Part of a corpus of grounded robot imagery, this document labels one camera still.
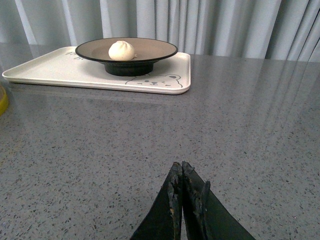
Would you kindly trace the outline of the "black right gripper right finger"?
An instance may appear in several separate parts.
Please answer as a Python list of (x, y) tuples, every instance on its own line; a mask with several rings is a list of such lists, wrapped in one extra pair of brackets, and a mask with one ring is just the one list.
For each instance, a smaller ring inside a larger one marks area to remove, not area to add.
[(183, 215), (189, 240), (253, 240), (186, 161), (183, 168)]

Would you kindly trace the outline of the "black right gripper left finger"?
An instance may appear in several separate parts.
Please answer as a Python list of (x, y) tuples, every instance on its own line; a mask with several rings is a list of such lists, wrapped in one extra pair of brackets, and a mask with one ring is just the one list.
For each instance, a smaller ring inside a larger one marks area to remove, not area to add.
[(183, 205), (183, 169), (174, 162), (132, 240), (179, 240)]

